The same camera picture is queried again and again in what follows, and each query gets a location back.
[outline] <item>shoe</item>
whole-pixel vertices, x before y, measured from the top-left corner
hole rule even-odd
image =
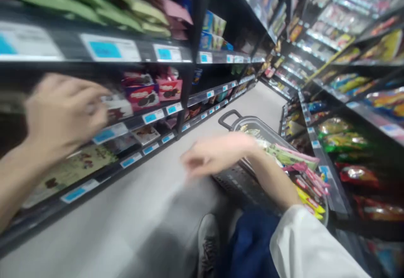
[[[215,264],[219,254],[219,229],[212,214],[203,217],[198,230],[198,278],[215,277]]]

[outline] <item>red snack bag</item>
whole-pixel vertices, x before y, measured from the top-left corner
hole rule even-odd
[[[353,195],[358,203],[358,212],[363,219],[404,221],[404,208],[371,198]]]

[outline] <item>hand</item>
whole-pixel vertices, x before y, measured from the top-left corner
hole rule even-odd
[[[72,154],[106,126],[103,86],[60,74],[47,74],[26,102],[28,137],[24,145],[55,160]]]
[[[198,140],[181,156],[191,178],[217,174],[258,148],[255,139],[241,132]]]

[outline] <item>aisle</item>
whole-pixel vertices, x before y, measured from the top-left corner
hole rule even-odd
[[[201,218],[210,211],[226,214],[227,199],[210,179],[184,189],[180,155],[201,136],[225,134],[218,119],[232,109],[257,116],[277,131],[285,103],[258,82],[226,109],[3,258],[0,276],[183,277],[193,266]]]

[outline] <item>red package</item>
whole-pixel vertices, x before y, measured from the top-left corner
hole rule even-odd
[[[375,174],[365,166],[351,165],[348,163],[336,163],[340,169],[342,182],[365,185],[373,188],[380,188],[379,180]]]
[[[358,203],[358,212],[363,219],[383,221],[403,221],[404,208],[371,198],[353,195]]]

